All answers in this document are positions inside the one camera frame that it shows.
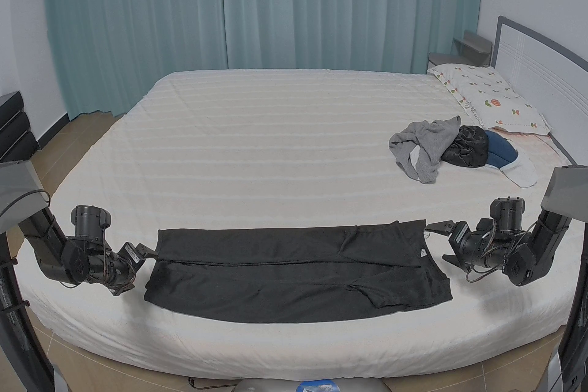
white headboard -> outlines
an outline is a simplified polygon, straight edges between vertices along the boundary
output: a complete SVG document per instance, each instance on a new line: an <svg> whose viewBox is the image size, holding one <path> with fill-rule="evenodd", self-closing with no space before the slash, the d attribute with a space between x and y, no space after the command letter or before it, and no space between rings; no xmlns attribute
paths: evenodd
<svg viewBox="0 0 588 392"><path fill-rule="evenodd" d="M588 165L588 62L500 16L491 65L545 117L572 162Z"/></svg>

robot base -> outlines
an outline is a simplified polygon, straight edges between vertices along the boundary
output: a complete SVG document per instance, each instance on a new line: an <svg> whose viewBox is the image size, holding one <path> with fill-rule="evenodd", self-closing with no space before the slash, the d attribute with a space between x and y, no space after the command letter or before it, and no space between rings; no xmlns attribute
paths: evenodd
<svg viewBox="0 0 588 392"><path fill-rule="evenodd" d="M356 377L354 379L333 379L332 383L335 385L313 386L312 383L300 381L243 379L233 392L390 392L390 389L380 379Z"/></svg>

pile of clothes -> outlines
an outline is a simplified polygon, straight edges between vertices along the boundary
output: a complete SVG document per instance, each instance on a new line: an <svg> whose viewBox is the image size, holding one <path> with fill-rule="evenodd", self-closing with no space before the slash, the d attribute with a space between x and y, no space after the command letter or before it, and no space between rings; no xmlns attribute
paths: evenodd
<svg viewBox="0 0 588 392"><path fill-rule="evenodd" d="M479 126L462 126L448 120L413 122L390 138L388 146L397 164L413 180L434 183L441 161L460 167L498 168L521 188L533 186L537 173L520 149L500 134Z"/></svg>

blue sticker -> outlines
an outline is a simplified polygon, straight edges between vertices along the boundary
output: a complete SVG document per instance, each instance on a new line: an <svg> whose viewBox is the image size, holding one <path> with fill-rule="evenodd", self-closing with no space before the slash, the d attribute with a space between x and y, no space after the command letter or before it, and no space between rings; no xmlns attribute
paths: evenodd
<svg viewBox="0 0 588 392"><path fill-rule="evenodd" d="M341 390L333 381L323 379L321 381L303 382L298 386L296 392L341 392Z"/></svg>

gray headboard frame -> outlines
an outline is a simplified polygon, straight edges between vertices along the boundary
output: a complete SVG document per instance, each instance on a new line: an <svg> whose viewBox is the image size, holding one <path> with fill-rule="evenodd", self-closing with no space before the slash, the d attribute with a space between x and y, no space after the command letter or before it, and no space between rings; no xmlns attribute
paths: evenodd
<svg viewBox="0 0 588 392"><path fill-rule="evenodd" d="M586 61L584 58L581 58L578 54L572 52L571 50L562 46L561 44L556 43L554 40L549 39L548 37L538 33L537 31L534 31L531 28L527 28L526 26L523 26L522 24L517 23L516 21L509 20L508 18L506 18L504 16L498 17L498 23L496 25L496 38L495 38L495 42L494 42L494 48L492 51L492 60L490 62L490 65L492 67L496 67L496 58L498 57L498 52L500 49L499 46L500 46L500 34L502 32L502 25L506 25L506 26L511 27L512 29L520 31L524 35L529 36L529 37L533 38L534 40L549 47L550 49L555 50L556 52L558 52L559 54L561 54L562 56L564 56L565 58L567 58L568 60L570 60L571 62L576 64L577 66L581 67L586 72L588 72L588 61ZM550 137L553 140L553 142L555 143L555 145L558 146L558 148L565 154L565 156L572 163L576 164L576 161L574 161L574 159L570 156L570 154L566 151L566 149L557 141L557 139L551 134L550 134Z"/></svg>

